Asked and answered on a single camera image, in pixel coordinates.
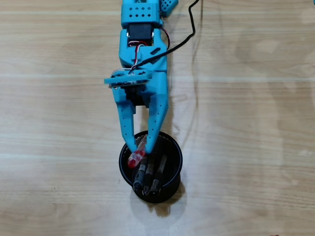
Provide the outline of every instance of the black pen holder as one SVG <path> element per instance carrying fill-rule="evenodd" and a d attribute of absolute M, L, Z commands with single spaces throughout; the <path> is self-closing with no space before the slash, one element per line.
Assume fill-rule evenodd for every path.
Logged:
<path fill-rule="evenodd" d="M 135 135 L 136 144 L 139 145 L 142 138 L 148 134 L 148 131 L 143 131 Z M 181 183 L 181 170 L 183 165 L 183 155 L 177 142 L 169 135 L 160 132 L 152 151 L 155 156 L 155 163 L 159 163 L 162 156 L 167 156 L 167 161 L 163 171 L 162 188 L 159 195 L 144 196 L 142 192 L 135 191 L 135 194 L 142 200 L 149 203 L 162 203 L 171 198 L 179 188 Z M 127 160 L 131 155 L 131 151 L 125 144 L 119 157 L 119 169 L 125 181 L 132 187 L 135 171 L 127 165 Z"/>

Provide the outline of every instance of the red wire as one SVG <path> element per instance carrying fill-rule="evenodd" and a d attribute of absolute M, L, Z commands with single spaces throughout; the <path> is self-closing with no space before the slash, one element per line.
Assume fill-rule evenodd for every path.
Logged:
<path fill-rule="evenodd" d="M 169 49 L 169 46 L 171 45 L 171 38 L 170 38 L 170 36 L 169 36 L 168 32 L 166 31 L 166 29 L 161 28 L 161 30 L 163 30 L 163 31 L 164 31 L 164 33 L 166 34 L 167 41 L 168 41 L 168 46 L 167 46 L 167 49 Z"/>
<path fill-rule="evenodd" d="M 144 42 L 144 41 L 138 41 L 137 43 L 139 43 L 139 44 L 144 44 L 144 45 L 148 45 L 146 42 Z"/>

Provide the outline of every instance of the marker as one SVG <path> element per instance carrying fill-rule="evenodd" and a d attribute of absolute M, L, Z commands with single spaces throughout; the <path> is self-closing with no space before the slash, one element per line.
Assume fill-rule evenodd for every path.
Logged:
<path fill-rule="evenodd" d="M 128 158 L 128 167 L 131 169 L 136 168 L 136 166 L 139 164 L 139 162 L 142 160 L 142 158 L 145 156 L 146 151 L 146 144 L 147 144 L 147 134 L 143 137 L 141 142 L 138 145 L 137 151 L 132 153 L 130 157 Z"/>
<path fill-rule="evenodd" d="M 141 190 L 147 165 L 148 165 L 148 158 L 145 156 L 142 158 L 139 170 L 137 172 L 136 177 L 134 178 L 134 182 L 133 182 L 134 191 Z"/>
<path fill-rule="evenodd" d="M 166 160 L 167 160 L 167 156 L 164 155 L 161 159 L 161 162 L 159 163 L 157 173 L 154 176 L 154 180 L 152 182 L 152 186 L 149 192 L 151 196 L 157 196 L 159 192 L 161 191 L 163 171 L 164 171 Z"/>
<path fill-rule="evenodd" d="M 152 155 L 149 158 L 149 164 L 146 170 L 146 174 L 144 176 L 144 182 L 143 182 L 143 190 L 142 190 L 142 194 L 144 196 L 147 196 L 150 190 L 150 186 L 152 183 L 152 179 L 153 179 L 153 172 L 154 172 L 154 156 Z"/>

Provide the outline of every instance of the black cable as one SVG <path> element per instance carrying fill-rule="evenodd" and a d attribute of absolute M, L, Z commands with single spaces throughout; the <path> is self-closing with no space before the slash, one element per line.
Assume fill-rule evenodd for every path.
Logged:
<path fill-rule="evenodd" d="M 148 59 L 145 59 L 143 60 L 141 63 L 137 64 L 136 66 L 133 67 L 133 69 L 130 70 L 129 74 L 139 68 L 140 66 L 142 65 L 145 65 L 151 61 L 154 61 L 154 60 L 157 60 L 157 59 L 160 59 L 161 57 L 163 56 L 166 56 L 172 52 L 174 52 L 175 50 L 179 49 L 180 47 L 184 46 L 192 37 L 194 37 L 194 35 L 196 34 L 196 28 L 195 28 L 195 23 L 194 23 L 194 20 L 193 20 L 193 16 L 192 16 L 192 12 L 191 12 L 191 8 L 193 6 L 195 6 L 197 3 L 199 2 L 199 0 L 196 0 L 195 2 L 193 2 L 193 4 L 191 4 L 188 8 L 188 12 L 189 12 L 189 15 L 190 15 L 190 21 L 191 21 L 191 27 L 192 27 L 192 33 L 190 35 L 188 35 L 188 37 L 183 41 L 181 42 L 180 44 L 176 45 L 174 48 L 171 48 L 169 50 L 167 50 L 166 52 L 164 53 L 161 53 L 161 54 L 158 54 L 154 57 L 151 57 L 151 58 L 148 58 Z"/>

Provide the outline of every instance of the wire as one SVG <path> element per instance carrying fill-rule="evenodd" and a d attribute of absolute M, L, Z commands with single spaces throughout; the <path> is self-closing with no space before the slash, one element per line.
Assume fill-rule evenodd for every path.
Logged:
<path fill-rule="evenodd" d="M 134 58 L 133 67 L 138 64 L 138 52 L 139 52 L 139 49 L 140 49 L 141 46 L 144 46 L 144 44 L 139 44 L 136 47 L 136 55 L 135 55 L 135 58 Z"/>
<path fill-rule="evenodd" d="M 190 16 L 190 21 L 191 21 L 191 27 L 192 27 L 192 33 L 191 33 L 190 35 L 188 35 L 188 37 L 187 37 L 183 42 L 181 42 L 180 44 L 176 45 L 174 48 L 171 48 L 171 49 L 167 50 L 166 52 L 161 53 L 161 54 L 159 54 L 159 55 L 156 55 L 156 56 L 154 56 L 154 57 L 145 59 L 145 60 L 143 60 L 141 63 L 137 64 L 136 66 L 133 66 L 133 68 L 130 70 L 129 74 L 130 74 L 133 70 L 139 68 L 139 67 L 142 66 L 142 65 L 145 65 L 145 64 L 147 64 L 147 63 L 149 63 L 149 62 L 151 62 L 151 61 L 154 61 L 154 60 L 156 60 L 156 59 L 160 59 L 161 57 L 166 56 L 166 55 L 168 55 L 168 54 L 174 52 L 175 50 L 177 50 L 177 49 L 179 49 L 180 47 L 184 46 L 192 37 L 194 37 L 194 35 L 196 34 L 196 28 L 195 28 L 195 23 L 194 23 L 193 16 L 192 16 L 191 8 L 192 8 L 193 6 L 195 6 L 198 2 L 199 2 L 199 0 L 195 0 L 195 1 L 189 6 L 189 8 L 188 8 L 188 12 L 189 12 L 189 16 Z"/>
<path fill-rule="evenodd" d="M 138 43 L 138 44 L 144 44 L 144 45 L 148 45 L 146 42 L 144 42 L 144 41 L 130 41 L 130 42 L 128 42 L 128 46 L 130 46 L 130 47 L 135 47 L 135 46 L 131 46 L 131 44 L 132 43 Z"/>
<path fill-rule="evenodd" d="M 168 49 L 169 49 L 169 46 L 171 45 L 171 38 L 170 38 L 170 36 L 169 36 L 168 32 L 166 31 L 166 29 L 161 28 L 161 30 L 163 30 L 163 31 L 164 31 L 164 33 L 166 34 L 167 41 L 168 41 L 168 46 L 167 46 L 167 50 L 168 50 Z"/>
<path fill-rule="evenodd" d="M 119 69 L 113 71 L 113 73 L 110 75 L 110 78 L 111 78 L 117 71 L 121 71 L 121 70 L 131 70 L 131 68 L 119 68 Z"/>
<path fill-rule="evenodd" d="M 128 43 L 128 45 L 131 44 L 131 43 L 141 43 L 141 44 L 135 46 L 135 47 L 136 47 L 136 55 L 135 55 L 135 60 L 134 60 L 133 66 L 132 66 L 131 68 L 119 68 L 119 69 L 113 71 L 113 73 L 110 75 L 110 78 L 111 78 L 117 71 L 132 70 L 132 68 L 134 68 L 134 67 L 137 65 L 137 63 L 138 63 L 138 56 L 137 56 L 137 55 L 138 55 L 139 49 L 140 49 L 141 46 L 145 46 L 146 43 L 143 42 L 143 41 L 130 41 L 130 42 Z"/>

